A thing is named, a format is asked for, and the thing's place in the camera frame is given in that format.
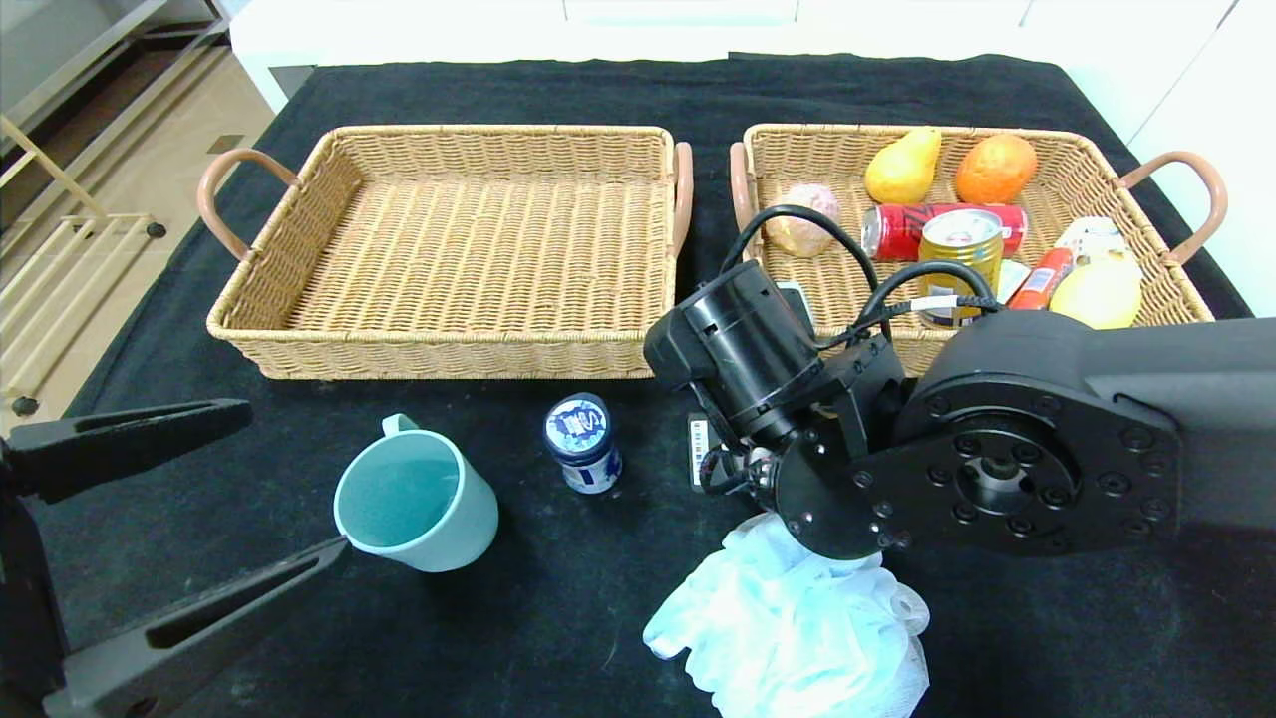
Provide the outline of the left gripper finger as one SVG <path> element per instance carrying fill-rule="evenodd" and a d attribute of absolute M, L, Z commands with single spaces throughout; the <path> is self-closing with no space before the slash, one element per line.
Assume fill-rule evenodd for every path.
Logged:
<path fill-rule="evenodd" d="M 248 400 L 211 399 L 19 426 L 5 441 L 5 496 L 51 505 L 163 465 L 250 423 Z"/>
<path fill-rule="evenodd" d="M 48 717 L 165 717 L 278 630 L 347 553 L 336 537 L 74 650 Z"/>

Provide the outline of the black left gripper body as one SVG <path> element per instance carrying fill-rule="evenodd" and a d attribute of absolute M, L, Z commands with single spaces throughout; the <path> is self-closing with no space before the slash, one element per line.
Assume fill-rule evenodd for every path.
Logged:
<path fill-rule="evenodd" d="M 3 709 L 18 717 L 45 717 L 45 699 L 68 686 L 68 633 L 43 539 L 23 504 L 43 491 L 48 454 L 65 443 L 68 437 L 3 443 Z"/>

